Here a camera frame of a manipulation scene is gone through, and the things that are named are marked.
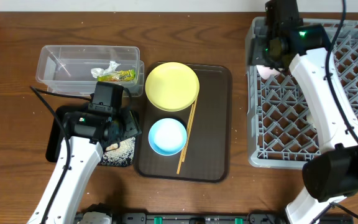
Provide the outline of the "light blue bowl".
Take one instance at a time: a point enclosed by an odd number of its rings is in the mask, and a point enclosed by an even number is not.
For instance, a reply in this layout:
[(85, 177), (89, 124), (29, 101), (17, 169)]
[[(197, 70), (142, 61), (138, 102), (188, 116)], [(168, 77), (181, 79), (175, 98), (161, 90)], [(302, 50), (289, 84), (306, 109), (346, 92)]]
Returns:
[(187, 131), (177, 119), (160, 119), (150, 128), (148, 141), (149, 146), (157, 154), (173, 156), (185, 147)]

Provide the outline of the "small white cup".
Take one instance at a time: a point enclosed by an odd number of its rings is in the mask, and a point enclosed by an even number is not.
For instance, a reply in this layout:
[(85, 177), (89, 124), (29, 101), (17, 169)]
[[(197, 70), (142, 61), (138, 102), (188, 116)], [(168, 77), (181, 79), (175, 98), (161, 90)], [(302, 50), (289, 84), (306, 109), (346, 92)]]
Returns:
[(311, 113), (308, 113), (308, 114), (306, 115), (306, 120), (307, 120), (307, 122), (308, 122), (309, 124), (314, 125), (314, 119), (313, 119)]

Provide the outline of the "white tissue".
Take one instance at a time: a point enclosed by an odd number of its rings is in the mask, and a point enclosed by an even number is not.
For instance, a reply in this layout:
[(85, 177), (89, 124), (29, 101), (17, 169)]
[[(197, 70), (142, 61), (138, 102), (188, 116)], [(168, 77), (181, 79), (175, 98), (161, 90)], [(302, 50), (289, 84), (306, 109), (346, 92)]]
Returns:
[(92, 68), (91, 69), (91, 74), (93, 76), (93, 78), (98, 78), (101, 76), (105, 76), (105, 75), (109, 75), (112, 72), (115, 72), (117, 67), (119, 67), (121, 64), (117, 63), (115, 61), (110, 61), (109, 62), (109, 67), (108, 68)]

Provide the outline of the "pink white bowl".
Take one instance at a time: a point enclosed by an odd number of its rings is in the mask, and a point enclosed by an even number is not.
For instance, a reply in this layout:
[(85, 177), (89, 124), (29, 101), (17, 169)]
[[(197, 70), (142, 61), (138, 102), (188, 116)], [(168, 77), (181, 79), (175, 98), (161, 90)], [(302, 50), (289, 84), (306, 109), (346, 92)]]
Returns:
[(280, 71), (274, 68), (269, 68), (263, 65), (257, 65), (257, 72), (259, 73), (260, 77), (264, 80), (269, 79), (270, 77), (274, 77), (280, 74)]

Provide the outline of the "pile of rice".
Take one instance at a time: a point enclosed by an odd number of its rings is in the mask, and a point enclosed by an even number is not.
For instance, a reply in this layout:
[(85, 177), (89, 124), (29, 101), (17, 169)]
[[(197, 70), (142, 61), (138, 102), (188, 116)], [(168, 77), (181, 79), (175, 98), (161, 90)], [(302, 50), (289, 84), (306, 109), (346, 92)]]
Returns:
[(136, 138), (129, 138), (120, 144), (112, 144), (106, 148), (101, 166), (127, 167), (133, 163)]

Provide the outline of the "yellow plate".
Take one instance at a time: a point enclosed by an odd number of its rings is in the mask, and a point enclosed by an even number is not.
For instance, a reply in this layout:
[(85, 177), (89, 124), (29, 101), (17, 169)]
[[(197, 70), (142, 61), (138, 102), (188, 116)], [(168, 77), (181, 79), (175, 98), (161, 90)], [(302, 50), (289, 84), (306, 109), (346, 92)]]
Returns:
[(195, 71), (178, 62), (157, 65), (145, 81), (148, 100), (164, 111), (180, 111), (198, 97), (200, 81)]

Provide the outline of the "wooden chopstick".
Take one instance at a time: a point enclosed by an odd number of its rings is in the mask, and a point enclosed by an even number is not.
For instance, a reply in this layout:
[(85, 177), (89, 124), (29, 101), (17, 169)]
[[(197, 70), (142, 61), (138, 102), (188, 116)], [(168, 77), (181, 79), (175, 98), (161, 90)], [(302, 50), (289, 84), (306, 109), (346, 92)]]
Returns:
[(183, 155), (181, 156), (181, 161), (182, 162), (185, 161), (186, 151), (187, 151), (188, 144), (189, 144), (189, 141), (190, 141), (191, 128), (192, 128), (192, 125), (193, 125), (193, 120), (194, 120), (197, 101), (198, 101), (198, 99), (196, 99), (194, 101), (194, 103), (192, 104), (191, 111), (190, 111), (190, 116), (189, 116), (189, 119), (188, 119), (188, 124), (187, 124), (187, 129), (186, 129), (187, 130), (187, 140), (186, 140), (185, 147), (183, 148)]
[(181, 156), (180, 156), (180, 160), (178, 162), (178, 167), (177, 167), (177, 174), (180, 173), (181, 165), (185, 160), (185, 155), (186, 155), (186, 150), (187, 150), (187, 147), (188, 147), (188, 142), (189, 142), (189, 139), (190, 139), (191, 126), (192, 126), (192, 122), (193, 122), (195, 108), (196, 108), (196, 102), (194, 102), (192, 104), (192, 106), (191, 106), (191, 111), (190, 111), (190, 115), (189, 115), (188, 122), (187, 122), (187, 127), (186, 127), (186, 143), (185, 143), (185, 146), (183, 147), (183, 149), (181, 150)]

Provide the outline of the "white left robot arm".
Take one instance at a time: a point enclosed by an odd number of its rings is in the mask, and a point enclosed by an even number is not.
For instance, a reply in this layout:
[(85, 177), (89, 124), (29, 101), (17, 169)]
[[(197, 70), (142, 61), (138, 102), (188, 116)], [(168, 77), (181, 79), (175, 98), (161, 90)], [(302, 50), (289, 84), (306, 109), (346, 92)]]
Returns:
[(135, 140), (141, 133), (135, 111), (74, 111), (66, 113), (63, 121), (56, 166), (29, 223), (73, 223), (96, 166), (127, 167), (133, 163)]

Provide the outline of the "green snack wrapper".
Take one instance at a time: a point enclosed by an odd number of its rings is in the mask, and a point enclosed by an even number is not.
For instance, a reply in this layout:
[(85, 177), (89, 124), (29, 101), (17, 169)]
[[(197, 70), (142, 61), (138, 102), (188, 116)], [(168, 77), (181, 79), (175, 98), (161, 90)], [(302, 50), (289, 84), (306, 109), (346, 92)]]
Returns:
[(99, 76), (97, 81), (99, 82), (129, 82), (132, 81), (136, 76), (134, 69), (132, 70), (121, 70), (113, 71), (106, 75)]

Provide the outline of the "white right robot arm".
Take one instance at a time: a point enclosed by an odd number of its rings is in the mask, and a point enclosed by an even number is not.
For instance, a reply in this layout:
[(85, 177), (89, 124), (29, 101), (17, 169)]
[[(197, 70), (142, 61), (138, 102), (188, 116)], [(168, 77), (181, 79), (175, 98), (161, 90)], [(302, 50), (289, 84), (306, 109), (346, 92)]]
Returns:
[(303, 190), (286, 206), (285, 219), (315, 223), (358, 193), (358, 119), (334, 67), (334, 43), (321, 25), (285, 22), (249, 35), (248, 65), (264, 78), (289, 71), (313, 118), (321, 154), (303, 166)]

